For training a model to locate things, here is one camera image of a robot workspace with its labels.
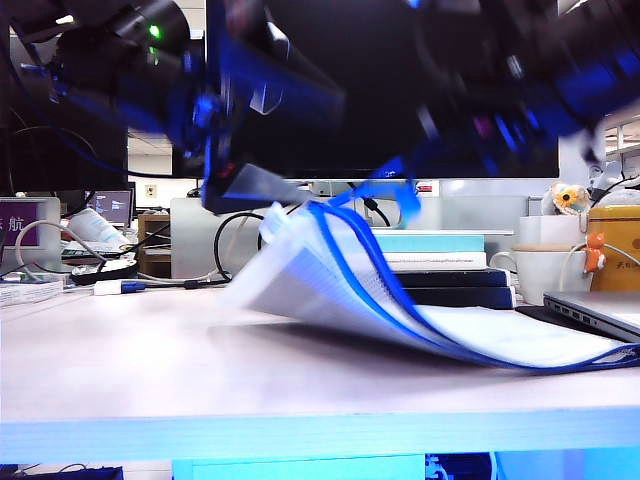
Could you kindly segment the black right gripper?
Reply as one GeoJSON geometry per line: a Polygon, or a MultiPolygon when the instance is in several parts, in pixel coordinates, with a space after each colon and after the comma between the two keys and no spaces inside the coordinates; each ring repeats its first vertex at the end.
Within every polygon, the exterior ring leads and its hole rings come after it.
{"type": "Polygon", "coordinates": [[[412,79],[421,140],[374,180],[416,173],[557,173],[558,137],[534,110],[535,91],[513,85],[464,90],[427,75],[412,79]]]}

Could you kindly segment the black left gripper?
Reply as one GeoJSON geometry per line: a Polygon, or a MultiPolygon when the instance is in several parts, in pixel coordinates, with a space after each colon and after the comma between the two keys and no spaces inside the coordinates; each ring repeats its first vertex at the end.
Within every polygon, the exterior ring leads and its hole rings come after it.
{"type": "Polygon", "coordinates": [[[339,126],[344,92],[262,1],[207,4],[207,86],[219,109],[201,204],[214,214],[300,204],[308,191],[258,165],[315,163],[339,126]]]}

